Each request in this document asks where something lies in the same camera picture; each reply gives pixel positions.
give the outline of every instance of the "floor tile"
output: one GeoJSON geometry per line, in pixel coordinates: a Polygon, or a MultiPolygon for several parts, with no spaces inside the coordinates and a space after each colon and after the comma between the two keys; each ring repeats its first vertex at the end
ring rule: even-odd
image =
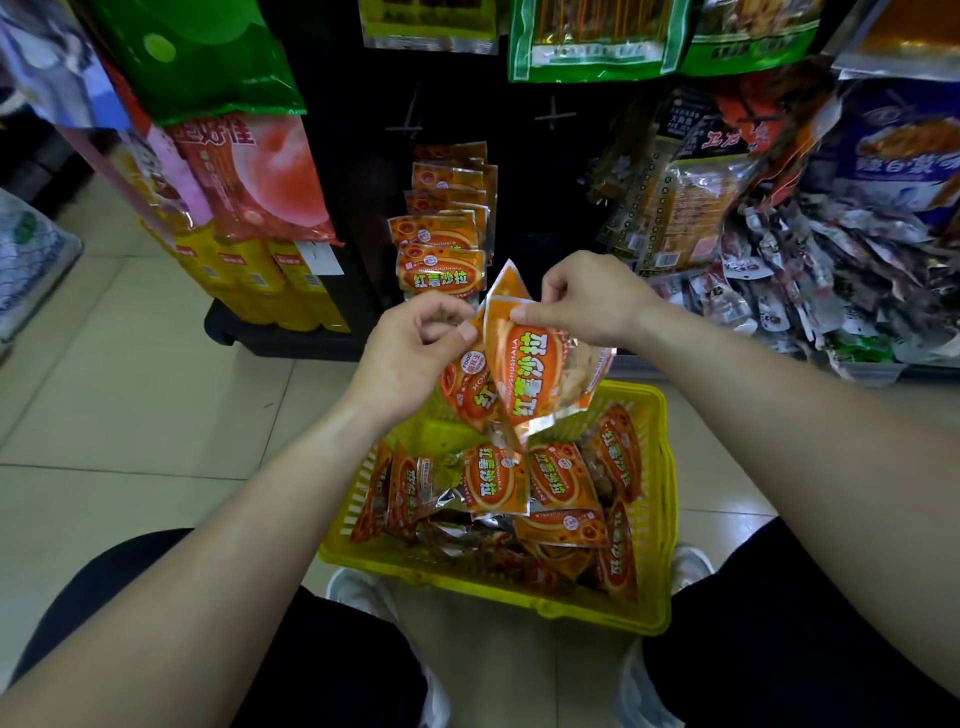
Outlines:
{"type": "Polygon", "coordinates": [[[0,449],[0,462],[247,478],[293,362],[204,334],[209,297],[169,258],[129,258],[0,449]]]}
{"type": "Polygon", "coordinates": [[[346,391],[356,368],[353,362],[298,360],[276,415],[266,457],[322,417],[346,391]]]}
{"type": "Polygon", "coordinates": [[[137,214],[100,175],[94,175],[77,192],[57,216],[57,223],[79,236],[90,255],[167,256],[140,227],[137,214]]]}
{"type": "Polygon", "coordinates": [[[596,624],[557,621],[558,728],[613,726],[620,664],[636,635],[596,624]]]}
{"type": "Polygon", "coordinates": [[[670,448],[677,460],[681,508],[776,515],[696,410],[667,381],[650,382],[666,396],[670,448]]]}
{"type": "Polygon", "coordinates": [[[199,523],[239,481],[0,466],[0,691],[37,621],[88,561],[199,523]]]}
{"type": "Polygon", "coordinates": [[[444,684],[451,728],[554,728],[552,621],[529,610],[392,582],[404,630],[444,684]]]}
{"type": "Polygon", "coordinates": [[[680,512],[680,541],[703,550],[715,569],[772,516],[741,513],[680,512]]]}
{"type": "Polygon", "coordinates": [[[82,255],[0,364],[0,446],[100,300],[121,261],[82,255]]]}

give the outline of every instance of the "snack bag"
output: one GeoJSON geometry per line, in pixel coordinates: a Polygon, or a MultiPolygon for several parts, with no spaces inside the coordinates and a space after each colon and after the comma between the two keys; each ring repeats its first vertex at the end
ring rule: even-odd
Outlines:
{"type": "Polygon", "coordinates": [[[487,288],[483,251],[404,245],[396,256],[396,277],[407,300],[436,290],[476,304],[487,288]]]}
{"type": "Polygon", "coordinates": [[[573,443],[530,448],[530,481],[539,509],[601,511],[587,464],[573,443]]]}
{"type": "Polygon", "coordinates": [[[478,226],[472,212],[470,215],[403,215],[387,222],[398,248],[415,243],[434,248],[480,250],[478,226]]]}
{"type": "Polygon", "coordinates": [[[511,81],[637,81],[677,70],[688,0],[516,0],[511,81]]]}
{"type": "MultiPolygon", "coordinates": [[[[486,303],[481,303],[470,321],[478,331],[483,329],[486,310],[486,303]]],[[[459,361],[446,366],[437,387],[461,422],[477,432],[486,431],[487,422],[496,414],[496,385],[490,376],[482,336],[477,337],[459,361]]]]}
{"type": "Polygon", "coordinates": [[[185,121],[167,131],[231,238],[342,245],[298,116],[234,113],[185,121]]]}
{"type": "Polygon", "coordinates": [[[563,331],[515,324],[511,311],[526,303],[532,302],[488,296],[484,320],[491,374],[520,451],[531,435],[589,407],[616,353],[563,331]]]}
{"type": "Polygon", "coordinates": [[[387,521],[387,500],[390,497],[393,459],[394,454],[390,448],[383,443],[378,443],[367,497],[364,498],[363,509],[350,533],[350,540],[357,544],[369,541],[373,536],[379,536],[383,532],[383,526],[387,521]]]}
{"type": "Polygon", "coordinates": [[[514,532],[521,541],[549,546],[604,547],[607,527],[598,511],[540,511],[514,518],[514,532]]]}
{"type": "Polygon", "coordinates": [[[390,498],[384,530],[404,541],[417,537],[417,506],[420,503],[421,471],[429,469],[429,459],[411,457],[401,446],[394,451],[390,469],[390,498]]]}
{"type": "Polygon", "coordinates": [[[799,61],[817,35],[827,0],[705,0],[681,72],[726,76],[799,61]]]}
{"type": "Polygon", "coordinates": [[[158,126],[230,111],[306,111],[256,0],[79,5],[158,126]]]}
{"type": "Polygon", "coordinates": [[[610,548],[597,550],[596,577],[600,589],[617,599],[636,601],[634,536],[627,508],[618,499],[607,516],[610,548]]]}
{"type": "Polygon", "coordinates": [[[622,404],[608,409],[588,433],[583,445],[588,466],[597,465],[624,502],[643,497],[640,473],[643,462],[634,421],[622,404]]]}
{"type": "Polygon", "coordinates": [[[360,0],[360,20],[368,48],[496,53],[496,0],[360,0]]]}

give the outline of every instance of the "black pants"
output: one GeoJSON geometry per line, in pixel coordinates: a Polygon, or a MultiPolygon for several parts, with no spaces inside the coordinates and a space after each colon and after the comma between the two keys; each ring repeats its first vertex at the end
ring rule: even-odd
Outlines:
{"type": "Polygon", "coordinates": [[[960,725],[960,701],[857,614],[781,519],[674,597],[643,659],[688,726],[960,725]]]}
{"type": "MultiPolygon", "coordinates": [[[[189,529],[139,536],[101,554],[43,615],[13,672],[21,678],[189,529]]],[[[426,680],[383,619],[297,590],[234,726],[416,726],[426,680]]]]}

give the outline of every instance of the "yellow plastic basket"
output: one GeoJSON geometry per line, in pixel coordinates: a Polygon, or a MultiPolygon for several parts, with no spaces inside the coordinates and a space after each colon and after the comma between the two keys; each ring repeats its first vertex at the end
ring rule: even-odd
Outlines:
{"type": "MultiPolygon", "coordinates": [[[[622,381],[601,382],[588,412],[560,421],[534,438],[534,443],[576,440],[609,407],[619,402],[631,415],[643,458],[644,497],[627,506],[634,537],[637,603],[612,599],[586,587],[561,595],[544,595],[508,582],[496,574],[478,573],[435,556],[425,546],[408,546],[389,536],[364,544],[350,540],[373,466],[373,452],[353,478],[340,512],[320,547],[331,564],[398,576],[409,584],[430,584],[462,594],[535,609],[549,619],[570,617],[610,627],[657,635],[670,623],[670,557],[677,541],[677,473],[666,438],[666,400],[654,387],[622,381]]],[[[460,424],[436,394],[410,420],[384,439],[400,442],[408,452],[443,454],[470,448],[483,438],[460,424]]]]}

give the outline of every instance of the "blue snack package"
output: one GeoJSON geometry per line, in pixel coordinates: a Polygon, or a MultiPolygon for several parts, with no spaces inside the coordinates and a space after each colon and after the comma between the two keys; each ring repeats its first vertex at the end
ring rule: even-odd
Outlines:
{"type": "Polygon", "coordinates": [[[960,84],[858,84],[804,187],[913,212],[935,231],[960,198],[960,84]]]}

